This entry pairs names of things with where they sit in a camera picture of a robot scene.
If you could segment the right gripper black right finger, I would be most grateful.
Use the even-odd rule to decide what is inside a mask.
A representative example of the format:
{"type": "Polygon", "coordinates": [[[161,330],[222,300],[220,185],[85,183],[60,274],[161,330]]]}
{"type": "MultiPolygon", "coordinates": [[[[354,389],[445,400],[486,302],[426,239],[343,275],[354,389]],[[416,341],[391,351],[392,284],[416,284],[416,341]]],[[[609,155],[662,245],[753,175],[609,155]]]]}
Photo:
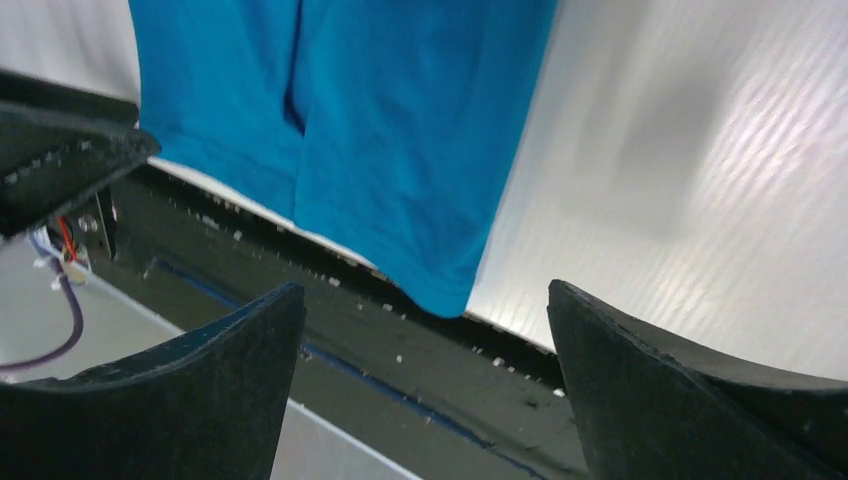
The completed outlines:
{"type": "Polygon", "coordinates": [[[843,479],[847,385],[746,361],[562,280],[549,324],[594,479],[843,479]]]}

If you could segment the bright blue t-shirt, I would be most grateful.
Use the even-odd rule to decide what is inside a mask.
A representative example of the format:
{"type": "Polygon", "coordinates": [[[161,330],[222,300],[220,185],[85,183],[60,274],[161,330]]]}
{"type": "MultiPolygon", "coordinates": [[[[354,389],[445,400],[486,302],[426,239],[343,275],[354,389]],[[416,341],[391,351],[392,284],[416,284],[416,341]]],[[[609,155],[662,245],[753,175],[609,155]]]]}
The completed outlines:
{"type": "Polygon", "coordinates": [[[133,1],[161,157],[461,315],[553,1],[133,1]]]}

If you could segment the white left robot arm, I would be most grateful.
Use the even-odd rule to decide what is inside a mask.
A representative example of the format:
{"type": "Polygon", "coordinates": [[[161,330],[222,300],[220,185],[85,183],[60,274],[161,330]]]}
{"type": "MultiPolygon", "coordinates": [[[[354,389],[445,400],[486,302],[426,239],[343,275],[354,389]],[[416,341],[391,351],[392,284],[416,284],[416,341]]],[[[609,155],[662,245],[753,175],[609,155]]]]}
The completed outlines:
{"type": "Polygon", "coordinates": [[[128,101],[1,73],[1,241],[64,214],[160,150],[128,101]]]}

